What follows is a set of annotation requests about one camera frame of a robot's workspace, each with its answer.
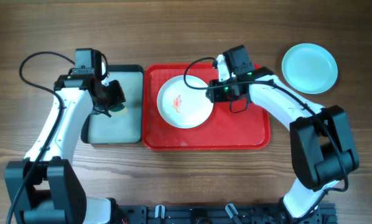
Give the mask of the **light blue plate bottom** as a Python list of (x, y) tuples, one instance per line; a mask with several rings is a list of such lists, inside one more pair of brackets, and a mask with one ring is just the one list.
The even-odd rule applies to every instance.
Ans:
[(291, 47), (284, 54), (281, 67), (286, 82), (306, 94), (324, 93), (338, 79), (338, 65), (333, 55), (317, 44)]

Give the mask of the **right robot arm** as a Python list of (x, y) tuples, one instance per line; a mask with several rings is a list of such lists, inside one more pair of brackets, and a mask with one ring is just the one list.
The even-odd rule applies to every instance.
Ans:
[(347, 113), (338, 105), (305, 99), (266, 67), (210, 80), (206, 96), (213, 103), (245, 97), (287, 128), (296, 180), (281, 203), (291, 221), (309, 217), (329, 192), (348, 189), (348, 174), (360, 161)]

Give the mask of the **white plate with stain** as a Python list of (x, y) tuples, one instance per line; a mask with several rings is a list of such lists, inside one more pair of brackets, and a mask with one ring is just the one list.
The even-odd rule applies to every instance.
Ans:
[(213, 103), (205, 96), (208, 85), (200, 78), (181, 75), (166, 81), (157, 95), (161, 118), (181, 129), (204, 123), (213, 111)]

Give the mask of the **green yellow sponge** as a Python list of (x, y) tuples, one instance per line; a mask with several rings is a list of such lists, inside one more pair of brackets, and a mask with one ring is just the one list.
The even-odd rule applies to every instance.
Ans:
[(116, 106), (110, 108), (109, 111), (112, 112), (112, 113), (117, 113), (117, 112), (120, 112), (123, 109), (125, 109), (125, 106), (123, 104), (119, 104), (119, 105), (116, 105)]

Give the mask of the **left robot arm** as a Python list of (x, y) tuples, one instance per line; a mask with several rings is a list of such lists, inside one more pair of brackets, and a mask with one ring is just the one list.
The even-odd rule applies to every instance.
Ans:
[(7, 223), (126, 223), (115, 199), (86, 196), (72, 168), (90, 114), (107, 114), (125, 101), (119, 82), (61, 75), (49, 93), (53, 105), (38, 140), (22, 161), (9, 162), (5, 170), (11, 200)]

